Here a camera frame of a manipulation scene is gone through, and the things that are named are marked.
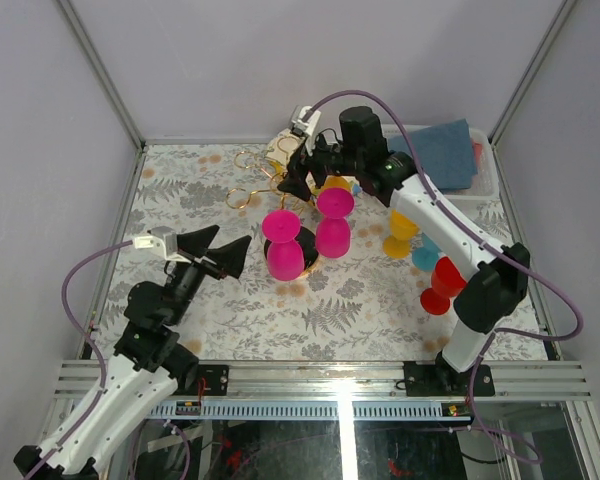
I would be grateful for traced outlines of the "yellow wine glass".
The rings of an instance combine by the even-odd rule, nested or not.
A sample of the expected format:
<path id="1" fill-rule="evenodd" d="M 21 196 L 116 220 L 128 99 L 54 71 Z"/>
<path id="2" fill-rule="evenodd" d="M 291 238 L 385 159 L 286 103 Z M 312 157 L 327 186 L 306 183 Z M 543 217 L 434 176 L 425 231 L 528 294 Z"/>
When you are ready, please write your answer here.
<path id="1" fill-rule="evenodd" d="M 411 239 L 420 229 L 404 215 L 392 210 L 389 217 L 389 235 L 383 242 L 384 253 L 394 259 L 407 257 L 411 252 Z"/>
<path id="2" fill-rule="evenodd" d="M 324 185 L 317 191 L 317 195 L 320 196 L 324 191 L 334 188 L 344 189 L 348 192 L 351 192 L 352 182 L 347 177 L 328 176 L 324 182 Z"/>

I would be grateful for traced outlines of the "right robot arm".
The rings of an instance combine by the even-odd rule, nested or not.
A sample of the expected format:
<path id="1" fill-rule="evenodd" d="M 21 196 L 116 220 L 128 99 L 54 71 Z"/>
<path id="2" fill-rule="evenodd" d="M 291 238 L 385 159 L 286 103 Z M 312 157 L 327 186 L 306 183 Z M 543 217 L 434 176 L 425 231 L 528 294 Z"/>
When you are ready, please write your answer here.
<path id="1" fill-rule="evenodd" d="M 352 176 L 365 193 L 414 222 L 442 250 L 466 284 L 453 302 L 458 321 L 436 358 L 435 378 L 443 392 L 462 392 L 489 335 L 527 294 L 529 251 L 484 233 L 433 186 L 411 154 L 390 150 L 371 108 L 344 110 L 339 116 L 342 138 L 333 144 L 319 133 L 319 118 L 309 106 L 292 114 L 289 130 L 298 144 L 280 191 L 307 201 L 309 179 L 321 186 L 330 175 Z"/>

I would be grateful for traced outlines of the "magenta wine glass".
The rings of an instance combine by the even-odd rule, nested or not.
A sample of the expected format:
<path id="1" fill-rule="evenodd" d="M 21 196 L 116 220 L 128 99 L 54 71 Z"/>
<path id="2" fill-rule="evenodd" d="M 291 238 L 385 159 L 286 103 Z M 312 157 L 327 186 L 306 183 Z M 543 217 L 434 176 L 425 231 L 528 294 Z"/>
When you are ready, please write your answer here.
<path id="1" fill-rule="evenodd" d="M 351 228 L 347 216 L 354 205 L 353 195 L 343 188 L 329 188 L 318 196 L 316 207 L 323 218 L 315 232 L 315 244 L 320 255 L 340 258 L 349 251 Z"/>
<path id="2" fill-rule="evenodd" d="M 266 253 L 269 273 L 279 281 L 296 279 L 304 271 L 304 254 L 296 241 L 301 221 L 289 210 L 268 214 L 262 222 L 262 232 L 270 242 Z"/>

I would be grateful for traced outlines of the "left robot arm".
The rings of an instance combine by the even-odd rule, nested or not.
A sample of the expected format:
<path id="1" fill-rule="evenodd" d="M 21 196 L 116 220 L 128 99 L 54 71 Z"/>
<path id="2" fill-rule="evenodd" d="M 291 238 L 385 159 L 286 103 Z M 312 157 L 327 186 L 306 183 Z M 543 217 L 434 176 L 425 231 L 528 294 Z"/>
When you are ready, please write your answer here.
<path id="1" fill-rule="evenodd" d="M 39 445 L 26 445 L 14 464 L 26 479 L 96 479 L 150 411 L 199 381 L 199 360 L 179 342 L 182 321 L 205 278 L 239 278 L 251 236 L 212 247 L 216 225 L 178 234 L 155 227 L 129 240 L 165 262 L 167 279 L 136 284 L 123 312 L 127 319 L 110 358 L 78 406 Z"/>

